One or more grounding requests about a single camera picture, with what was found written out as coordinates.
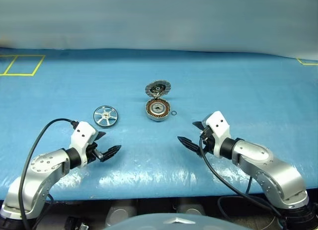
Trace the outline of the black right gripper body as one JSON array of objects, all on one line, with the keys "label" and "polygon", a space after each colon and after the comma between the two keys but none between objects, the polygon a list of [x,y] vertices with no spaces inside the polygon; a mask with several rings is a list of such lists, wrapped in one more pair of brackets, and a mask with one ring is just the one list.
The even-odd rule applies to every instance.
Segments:
[{"label": "black right gripper body", "polygon": [[215,139],[213,137],[213,131],[209,126],[200,126],[199,129],[202,131],[200,137],[203,139],[203,153],[214,154]]}]

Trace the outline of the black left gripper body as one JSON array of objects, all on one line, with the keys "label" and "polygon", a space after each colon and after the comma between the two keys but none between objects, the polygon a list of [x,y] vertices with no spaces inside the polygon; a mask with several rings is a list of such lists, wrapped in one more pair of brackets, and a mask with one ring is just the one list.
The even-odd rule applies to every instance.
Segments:
[{"label": "black left gripper body", "polygon": [[87,162],[91,163],[95,161],[96,159],[101,159],[103,157],[103,154],[97,150],[97,143],[93,142],[92,144],[88,145],[86,148],[86,158]]}]

